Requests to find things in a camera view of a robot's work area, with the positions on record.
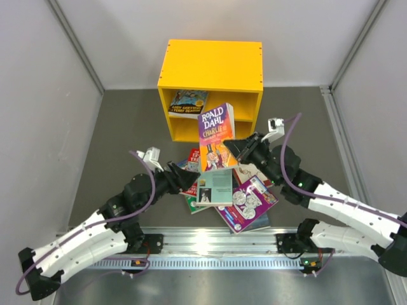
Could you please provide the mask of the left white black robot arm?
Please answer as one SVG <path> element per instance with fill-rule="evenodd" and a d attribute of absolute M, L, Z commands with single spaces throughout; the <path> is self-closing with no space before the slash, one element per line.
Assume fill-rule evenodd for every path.
<path fill-rule="evenodd" d="M 166 194 L 188 190 L 199 177 L 169 162 L 164 170 L 148 170 L 134 176 L 121 193 L 60 238 L 42 247 L 24 248 L 18 254 L 21 282 L 27 294 L 39 301 L 56 292 L 76 273 L 111 255 L 138 252 L 144 233 L 138 216 Z"/>

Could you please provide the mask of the red 13-Storey Treehouse book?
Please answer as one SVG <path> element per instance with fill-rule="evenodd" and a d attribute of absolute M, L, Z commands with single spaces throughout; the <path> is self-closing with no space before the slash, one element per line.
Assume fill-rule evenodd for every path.
<path fill-rule="evenodd" d="M 193 148 L 190 151 L 190 155 L 188 157 L 188 167 L 186 170 L 191 171 L 191 172 L 198 172 L 200 173 L 200 150 L 199 148 Z M 197 181 L 194 182 L 194 184 L 187 190 L 187 191 L 181 191 L 181 194 L 187 195 L 187 196 L 197 196 Z"/>

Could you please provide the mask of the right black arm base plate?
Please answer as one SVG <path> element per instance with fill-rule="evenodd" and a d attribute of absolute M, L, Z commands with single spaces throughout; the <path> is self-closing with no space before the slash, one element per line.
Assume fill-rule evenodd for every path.
<path fill-rule="evenodd" d="M 318 254 L 319 248 L 309 236 L 298 233 L 280 233 L 276 236 L 277 251 L 280 254 Z"/>

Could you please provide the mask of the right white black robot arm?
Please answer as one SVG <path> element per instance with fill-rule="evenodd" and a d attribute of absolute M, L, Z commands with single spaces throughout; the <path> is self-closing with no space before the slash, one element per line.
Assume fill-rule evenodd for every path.
<path fill-rule="evenodd" d="M 368 257 L 387 271 L 406 276 L 406 216 L 376 210 L 347 196 L 321 178 L 300 168 L 301 159 L 286 146 L 269 148 L 259 133 L 246 139 L 225 140 L 225 146 L 241 163 L 253 164 L 293 205 L 334 218 L 342 227 L 306 219 L 296 233 L 304 252 L 331 248 Z"/>

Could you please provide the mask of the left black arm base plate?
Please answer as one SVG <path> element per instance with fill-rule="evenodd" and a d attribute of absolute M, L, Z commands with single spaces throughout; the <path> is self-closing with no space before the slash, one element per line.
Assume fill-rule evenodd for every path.
<path fill-rule="evenodd" d="M 144 234 L 132 240 L 124 254 L 160 254 L 163 238 L 162 234 Z"/>

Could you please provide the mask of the Roald Dahl Charlie book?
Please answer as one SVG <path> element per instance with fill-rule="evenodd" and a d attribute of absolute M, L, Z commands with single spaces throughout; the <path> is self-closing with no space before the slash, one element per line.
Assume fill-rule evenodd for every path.
<path fill-rule="evenodd" d="M 198 116 L 200 164 L 203 172 L 235 168 L 237 160 L 224 144 L 235 139 L 234 109 L 223 103 Z"/>

